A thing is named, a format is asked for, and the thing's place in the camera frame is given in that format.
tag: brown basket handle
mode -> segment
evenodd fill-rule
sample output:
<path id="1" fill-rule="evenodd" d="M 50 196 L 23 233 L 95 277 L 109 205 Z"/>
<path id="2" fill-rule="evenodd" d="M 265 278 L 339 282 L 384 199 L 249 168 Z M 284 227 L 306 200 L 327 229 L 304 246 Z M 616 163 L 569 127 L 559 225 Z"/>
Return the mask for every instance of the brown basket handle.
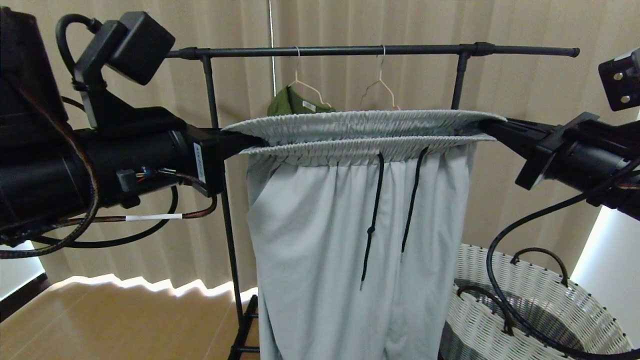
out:
<path id="1" fill-rule="evenodd" d="M 526 249 L 522 249 L 522 250 L 516 252 L 516 254 L 513 256 L 513 259 L 511 259 L 511 263 L 512 264 L 517 264 L 518 261 L 520 261 L 520 255 L 524 254 L 525 252 L 534 252 L 534 251 L 535 252 L 543 252 L 543 253 L 551 256 L 552 258 L 554 258 L 554 260 L 558 263 L 558 265 L 560 265 L 560 271 L 562 272 L 562 280 L 560 280 L 560 283 L 568 288 L 569 287 L 569 275 L 566 272 L 566 267 L 564 266 L 564 263 L 562 262 L 562 260 L 560 260 L 560 257 L 558 255 L 555 255 L 553 252 L 551 252 L 551 251 L 549 251 L 547 249 L 543 249 L 541 247 L 527 247 Z"/>
<path id="2" fill-rule="evenodd" d="M 465 291 L 477 291 L 482 295 L 488 297 L 489 299 L 493 300 L 493 302 L 496 305 L 498 305 L 500 310 L 502 310 L 502 314 L 504 315 L 504 327 L 502 328 L 502 331 L 507 333 L 510 336 L 513 336 L 514 321 L 511 315 L 509 315 L 509 311 L 507 311 L 507 308 L 504 306 L 504 304 L 500 300 L 498 300 L 497 297 L 495 297 L 494 294 L 476 285 L 463 285 L 458 288 L 457 295 L 460 296 L 460 294 L 462 294 Z"/>

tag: wire hanger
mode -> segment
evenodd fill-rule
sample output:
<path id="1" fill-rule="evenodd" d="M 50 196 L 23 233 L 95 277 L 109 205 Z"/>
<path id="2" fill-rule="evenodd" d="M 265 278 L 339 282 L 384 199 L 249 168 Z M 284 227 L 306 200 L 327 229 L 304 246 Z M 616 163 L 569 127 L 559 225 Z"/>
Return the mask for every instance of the wire hanger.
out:
<path id="1" fill-rule="evenodd" d="M 364 90 L 364 94 L 362 94 L 362 97 L 360 98 L 360 105 L 358 106 L 360 109 L 362 109 L 362 101 L 364 100 L 365 96 L 367 96 L 367 92 L 369 92 L 369 89 L 375 84 L 380 83 L 385 87 L 385 89 L 387 89 L 387 91 L 391 95 L 391 106 L 393 107 L 393 109 L 400 110 L 400 107 L 396 105 L 396 96 L 394 95 L 394 92 L 391 91 L 389 86 L 387 86 L 387 84 L 382 80 L 382 65 L 385 63 L 385 55 L 387 55 L 387 48 L 384 45 L 382 45 L 382 60 L 380 61 L 380 70 L 378 72 L 378 80 L 376 80 L 373 84 L 367 86 L 367 89 Z"/>
<path id="2" fill-rule="evenodd" d="M 289 87 L 292 87 L 292 86 L 293 86 L 293 85 L 295 85 L 295 84 L 304 85 L 304 86 L 306 86 L 307 88 L 309 88 L 309 89 L 311 89 L 311 90 L 315 91 L 315 92 L 316 92 L 316 94 L 318 94 L 318 97 L 320 98 L 320 103 L 321 103 L 322 105 L 325 105 L 325 106 L 327 106 L 327 107 L 331 108 L 331 107 L 332 107 L 332 106 L 331 106 L 331 104 L 329 104 L 328 102 L 324 102 L 324 101 L 322 100 L 322 94 L 320 94 L 320 92 L 319 92 L 316 88 L 314 88 L 313 86 L 308 85 L 308 84 L 305 84 L 305 83 L 303 83 L 302 81 L 298 80 L 298 67 L 300 66 L 300 58 L 301 58 L 301 56 L 300 56 L 300 48 L 296 46 L 296 49 L 298 50 L 298 62 L 296 62 L 296 79 L 295 79 L 291 84 L 289 84 Z"/>

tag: black drawstring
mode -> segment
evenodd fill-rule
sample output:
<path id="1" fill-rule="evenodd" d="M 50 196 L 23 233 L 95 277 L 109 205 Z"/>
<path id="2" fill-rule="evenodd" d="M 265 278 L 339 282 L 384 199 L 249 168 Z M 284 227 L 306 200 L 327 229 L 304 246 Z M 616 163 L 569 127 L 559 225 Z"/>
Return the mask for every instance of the black drawstring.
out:
<path id="1" fill-rule="evenodd" d="M 429 148 L 426 147 L 420 151 L 418 155 L 418 163 L 415 166 L 415 180 L 413 182 L 413 192 L 411 193 L 411 203 L 409 203 L 409 214 L 406 217 L 406 225 L 404 227 L 404 238 L 402 239 L 402 253 L 400 254 L 400 262 L 404 261 L 404 246 L 406 245 L 406 239 L 409 237 L 409 225 L 411 225 L 411 215 L 413 214 L 413 204 L 415 203 L 415 194 L 418 192 L 418 182 L 420 181 L 420 166 L 422 165 L 422 159 L 426 155 Z"/>
<path id="2" fill-rule="evenodd" d="M 369 260 L 369 249 L 371 248 L 371 238 L 373 232 L 376 230 L 376 217 L 378 216 L 378 204 L 380 203 L 380 193 L 382 192 L 382 175 L 385 172 L 385 159 L 382 153 L 378 153 L 378 159 L 380 160 L 380 169 L 378 172 L 378 188 L 376 189 L 376 200 L 373 205 L 373 218 L 371 219 L 371 227 L 367 229 L 367 249 L 364 252 L 364 263 L 362 264 L 362 277 L 360 278 L 360 290 L 362 291 L 362 284 L 364 283 L 364 277 L 367 275 L 367 261 Z"/>

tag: black metal clothes rack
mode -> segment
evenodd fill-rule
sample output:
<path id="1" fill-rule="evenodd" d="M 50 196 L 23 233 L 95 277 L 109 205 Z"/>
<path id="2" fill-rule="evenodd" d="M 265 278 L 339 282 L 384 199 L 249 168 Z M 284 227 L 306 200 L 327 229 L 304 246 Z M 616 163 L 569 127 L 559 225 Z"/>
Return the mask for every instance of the black metal clothes rack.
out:
<path id="1" fill-rule="evenodd" d="M 427 54 L 455 54 L 458 55 L 456 79 L 451 99 L 451 109 L 458 109 L 462 96 L 462 85 L 467 70 L 467 62 L 474 56 L 487 56 L 491 54 L 529 54 L 570 56 L 572 58 L 580 54 L 578 48 L 562 47 L 532 47 L 532 46 L 501 46 L 488 42 L 476 42 L 474 44 L 460 45 L 389 45 L 389 46 L 338 46 L 338 47 L 252 47 L 238 49 L 204 49 L 186 47 L 170 51 L 167 58 L 181 58 L 185 60 L 199 60 L 205 74 L 207 84 L 207 96 L 209 98 L 209 113 L 211 126 L 219 128 L 218 110 L 216 107 L 216 94 L 213 86 L 213 67 L 211 58 L 246 58 L 246 57 L 272 57 L 272 56 L 349 56 L 349 55 L 427 55 Z M 227 187 L 221 194 L 222 211 L 225 219 L 225 231 L 227 234 L 227 247 L 231 267 L 231 278 L 234 283 L 234 298 L 236 301 L 236 313 L 238 318 L 238 332 L 236 340 L 231 346 L 229 360 L 240 359 L 243 352 L 260 352 L 259 347 L 246 346 L 246 338 L 251 329 L 256 313 L 258 298 L 251 297 L 246 312 L 242 309 L 240 298 L 240 285 L 238 283 L 238 269 L 236 260 L 236 246 L 234 243 L 233 229 L 231 226 L 231 212 Z"/>

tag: white wicker basket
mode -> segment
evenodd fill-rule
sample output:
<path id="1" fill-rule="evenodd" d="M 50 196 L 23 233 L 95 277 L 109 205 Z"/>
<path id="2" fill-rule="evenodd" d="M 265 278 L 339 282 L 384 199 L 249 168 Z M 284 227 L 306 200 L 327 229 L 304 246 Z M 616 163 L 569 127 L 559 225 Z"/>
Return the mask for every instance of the white wicker basket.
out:
<path id="1" fill-rule="evenodd" d="M 553 348 L 526 335 L 516 324 L 513 335 L 504 332 L 500 307 L 489 297 L 462 293 L 473 285 L 493 293 L 486 273 L 486 249 L 462 245 L 456 264 L 447 323 L 440 352 L 450 359 L 566 359 Z M 563 276 L 540 266 L 514 261 L 496 252 L 493 268 L 510 304 L 539 331 L 568 347 L 594 354 L 619 354 L 632 349 L 615 319 L 590 293 Z"/>

